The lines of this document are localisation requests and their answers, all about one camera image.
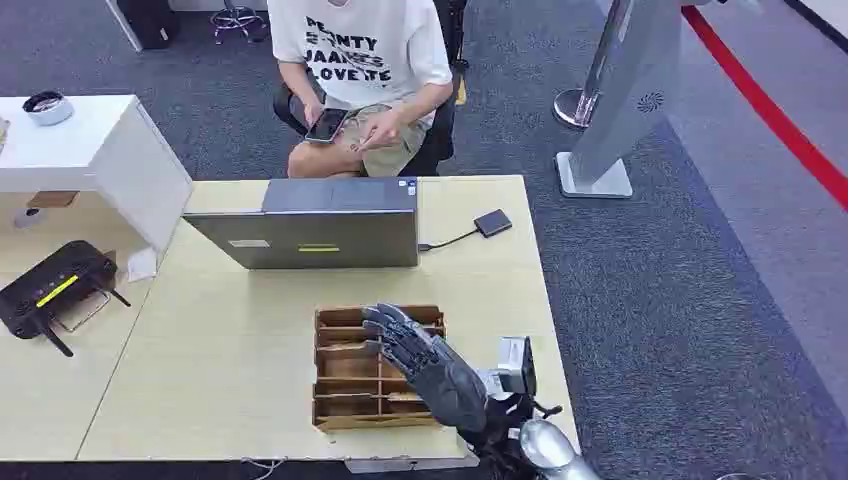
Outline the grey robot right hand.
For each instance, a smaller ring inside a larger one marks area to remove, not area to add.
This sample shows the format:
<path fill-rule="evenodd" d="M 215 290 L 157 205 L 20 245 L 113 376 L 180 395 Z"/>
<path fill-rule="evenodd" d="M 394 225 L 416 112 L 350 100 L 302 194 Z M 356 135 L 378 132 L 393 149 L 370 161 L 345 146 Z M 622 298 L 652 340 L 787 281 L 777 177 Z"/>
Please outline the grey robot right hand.
<path fill-rule="evenodd" d="M 441 337 L 429 333 L 399 306 L 362 309 L 363 326 L 377 332 L 380 351 L 442 425 L 480 433 L 487 424 L 486 388 L 468 363 Z"/>

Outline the person's left hand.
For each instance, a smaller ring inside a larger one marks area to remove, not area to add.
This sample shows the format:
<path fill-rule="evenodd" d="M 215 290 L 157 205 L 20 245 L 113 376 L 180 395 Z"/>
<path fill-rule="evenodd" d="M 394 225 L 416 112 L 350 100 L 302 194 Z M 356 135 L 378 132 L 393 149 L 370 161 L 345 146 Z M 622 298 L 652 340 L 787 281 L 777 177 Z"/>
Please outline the person's left hand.
<path fill-rule="evenodd" d="M 391 108 L 369 114 L 361 128 L 359 152 L 399 145 L 402 142 L 403 116 L 400 109 Z"/>

